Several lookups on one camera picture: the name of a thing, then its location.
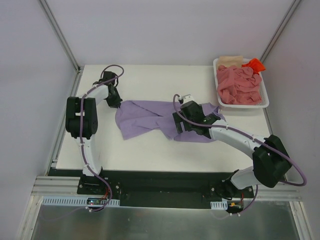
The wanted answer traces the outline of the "front aluminium frame rail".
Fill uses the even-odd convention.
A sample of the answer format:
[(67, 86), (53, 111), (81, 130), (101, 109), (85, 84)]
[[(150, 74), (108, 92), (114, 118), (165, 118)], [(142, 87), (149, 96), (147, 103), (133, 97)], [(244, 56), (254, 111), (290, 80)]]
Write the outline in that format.
[[(75, 196), (80, 178), (71, 176), (37, 176), (33, 196)], [(274, 188), (258, 186), (258, 201), (301, 202), (299, 188), (279, 183)]]

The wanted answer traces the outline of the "white plastic basket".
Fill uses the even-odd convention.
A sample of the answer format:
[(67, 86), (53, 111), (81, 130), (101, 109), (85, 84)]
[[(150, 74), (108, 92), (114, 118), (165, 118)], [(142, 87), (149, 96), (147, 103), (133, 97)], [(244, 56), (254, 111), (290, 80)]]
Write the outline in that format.
[[(243, 58), (243, 64), (246, 64), (250, 61), (251, 59), (246, 59), (246, 58)], [(213, 71), (214, 71), (214, 81), (215, 81), (215, 88), (216, 88), (216, 91), (217, 91), (217, 87), (218, 87), (218, 79), (217, 79), (217, 70), (218, 70), (218, 67), (216, 66), (216, 63), (218, 61), (218, 58), (214, 59), (213, 60)], [(219, 105), (220, 106), (223, 106), (223, 107), (226, 107), (226, 108), (238, 108), (238, 109), (261, 109), (261, 108), (266, 108), (268, 107), (269, 105), (269, 99), (268, 99), (268, 94), (267, 94), (267, 91), (266, 91), (266, 87), (265, 87), (265, 83), (264, 83), (264, 80), (263, 80), (263, 76), (262, 76), (262, 73), (260, 72), (259, 75), (261, 76), (262, 78), (262, 82), (260, 84), (260, 94), (261, 94), (261, 97), (262, 97), (262, 102), (257, 104), (257, 105), (236, 105), (236, 104), (225, 104), (221, 101), (221, 98), (218, 94), (218, 91), (217, 91), (217, 99), (218, 99), (218, 102), (219, 102)]]

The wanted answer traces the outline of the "purple t shirt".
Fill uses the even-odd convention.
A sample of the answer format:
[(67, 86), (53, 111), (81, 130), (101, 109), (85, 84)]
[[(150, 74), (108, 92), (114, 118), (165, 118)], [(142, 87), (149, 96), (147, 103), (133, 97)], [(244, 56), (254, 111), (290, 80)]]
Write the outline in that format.
[[(203, 108), (205, 115), (212, 114), (212, 123), (215, 120), (224, 120), (219, 108), (211, 103), (198, 104)], [(172, 113), (174, 105), (166, 101), (124, 101), (115, 114), (115, 122), (121, 131), (124, 140), (129, 140), (152, 130), (160, 130), (169, 140), (189, 143), (210, 143), (214, 139), (210, 135), (198, 135), (195, 131), (177, 133)]]

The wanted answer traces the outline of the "pink t shirt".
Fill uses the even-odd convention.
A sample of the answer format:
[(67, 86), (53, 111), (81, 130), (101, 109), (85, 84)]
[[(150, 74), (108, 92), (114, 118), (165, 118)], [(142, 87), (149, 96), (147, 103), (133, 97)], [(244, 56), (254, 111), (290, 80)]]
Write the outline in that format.
[(217, 92), (227, 105), (258, 105), (262, 102), (260, 84), (262, 77), (250, 67), (226, 67), (220, 65), (216, 71)]

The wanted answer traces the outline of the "aluminium frame post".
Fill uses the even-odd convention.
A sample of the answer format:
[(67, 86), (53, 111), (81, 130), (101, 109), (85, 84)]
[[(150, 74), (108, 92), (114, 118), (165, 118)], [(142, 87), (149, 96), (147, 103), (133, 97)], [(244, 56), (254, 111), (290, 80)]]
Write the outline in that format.
[(48, 23), (50, 24), (57, 40), (59, 41), (63, 51), (65, 52), (69, 62), (71, 63), (74, 70), (79, 73), (81, 71), (81, 66), (79, 65), (78, 61), (75, 58), (75, 55), (66, 40), (58, 21), (56, 20), (53, 11), (50, 8), (47, 0), (38, 0), (38, 4), (40, 5), (45, 17), (47, 18)]
[(269, 40), (266, 48), (264, 49), (262, 55), (260, 56), (259, 60), (264, 64), (267, 60), (268, 56), (272, 52), (273, 48), (275, 47), (276, 43), (280, 39), (282, 33), (286, 29), (287, 25), (293, 18), (296, 11), (299, 9), (300, 5), (303, 3), (303, 0), (293, 0), (285, 12), (282, 20), (280, 21), (278, 27), (276, 28), (274, 34), (272, 35), (271, 39)]

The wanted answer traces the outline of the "left aluminium frame post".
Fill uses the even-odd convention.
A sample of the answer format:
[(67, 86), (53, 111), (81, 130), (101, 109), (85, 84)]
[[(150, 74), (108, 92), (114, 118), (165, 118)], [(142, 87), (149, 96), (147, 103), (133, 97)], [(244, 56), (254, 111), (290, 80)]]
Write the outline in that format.
[(63, 51), (65, 52), (69, 62), (71, 63), (74, 70), (79, 73), (81, 71), (81, 66), (79, 65), (78, 61), (75, 58), (75, 55), (66, 40), (58, 21), (56, 20), (53, 11), (50, 8), (47, 0), (38, 0), (38, 4), (40, 5), (45, 17), (47, 18), (48, 23), (50, 24), (57, 40), (59, 41)]

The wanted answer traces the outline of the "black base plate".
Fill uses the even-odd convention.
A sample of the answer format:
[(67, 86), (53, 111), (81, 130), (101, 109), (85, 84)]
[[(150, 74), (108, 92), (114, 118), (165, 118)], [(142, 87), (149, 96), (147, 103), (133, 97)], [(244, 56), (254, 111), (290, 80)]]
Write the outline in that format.
[(118, 205), (135, 208), (210, 209), (242, 211), (255, 199), (252, 186), (230, 186), (229, 172), (163, 172), (103, 170), (99, 177), (80, 170), (51, 169), (50, 177), (78, 177), (76, 193), (87, 195), (86, 205), (97, 210)]

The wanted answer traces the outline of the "right aluminium frame post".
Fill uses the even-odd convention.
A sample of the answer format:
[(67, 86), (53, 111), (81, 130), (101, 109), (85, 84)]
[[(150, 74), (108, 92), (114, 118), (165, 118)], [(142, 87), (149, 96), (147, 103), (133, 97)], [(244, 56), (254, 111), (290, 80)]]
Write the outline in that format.
[(262, 55), (260, 56), (259, 60), (264, 64), (267, 60), (268, 56), (272, 52), (273, 48), (275, 47), (276, 43), (280, 39), (282, 33), (286, 29), (287, 25), (293, 18), (296, 11), (299, 9), (300, 5), (303, 3), (303, 0), (293, 0), (285, 12), (282, 20), (280, 21), (278, 27), (276, 28), (274, 34), (272, 35), (271, 39), (269, 40), (266, 48), (264, 49)]

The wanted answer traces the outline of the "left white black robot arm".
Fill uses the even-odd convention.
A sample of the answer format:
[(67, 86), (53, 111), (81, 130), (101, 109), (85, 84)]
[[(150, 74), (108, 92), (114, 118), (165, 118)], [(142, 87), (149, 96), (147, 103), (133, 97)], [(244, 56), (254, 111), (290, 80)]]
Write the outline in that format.
[(104, 71), (86, 93), (68, 97), (66, 101), (65, 129), (76, 141), (83, 162), (82, 173), (88, 177), (98, 176), (103, 168), (95, 147), (99, 126), (97, 106), (106, 101), (110, 108), (120, 108), (118, 79), (116, 73)]

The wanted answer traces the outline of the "orange t shirt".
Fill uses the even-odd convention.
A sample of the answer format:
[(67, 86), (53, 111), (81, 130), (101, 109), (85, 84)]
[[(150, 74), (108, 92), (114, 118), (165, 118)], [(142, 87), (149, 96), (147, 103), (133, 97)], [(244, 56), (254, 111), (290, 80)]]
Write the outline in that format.
[(257, 58), (253, 58), (248, 63), (242, 64), (241, 66), (251, 68), (255, 74), (259, 74), (266, 70), (266, 67)]

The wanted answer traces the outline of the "beige t shirt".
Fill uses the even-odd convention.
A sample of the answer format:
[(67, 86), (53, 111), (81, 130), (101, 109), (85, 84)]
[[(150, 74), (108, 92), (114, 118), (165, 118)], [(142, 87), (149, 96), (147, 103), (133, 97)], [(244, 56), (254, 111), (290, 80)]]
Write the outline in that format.
[(240, 68), (244, 62), (244, 57), (242, 55), (237, 56), (220, 56), (217, 60), (216, 66), (225, 66), (226, 68), (231, 66), (236, 66)]

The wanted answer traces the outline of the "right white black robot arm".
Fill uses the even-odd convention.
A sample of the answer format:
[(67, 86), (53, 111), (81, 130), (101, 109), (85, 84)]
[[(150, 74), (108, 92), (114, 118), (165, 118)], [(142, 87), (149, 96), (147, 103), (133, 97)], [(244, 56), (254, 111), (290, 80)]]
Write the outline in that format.
[(205, 140), (223, 142), (252, 160), (245, 169), (236, 169), (216, 186), (223, 197), (234, 198), (253, 185), (274, 188), (293, 166), (279, 137), (253, 135), (229, 125), (215, 113), (205, 114), (194, 100), (182, 100), (181, 108), (173, 104), (172, 114), (178, 134), (193, 133)]

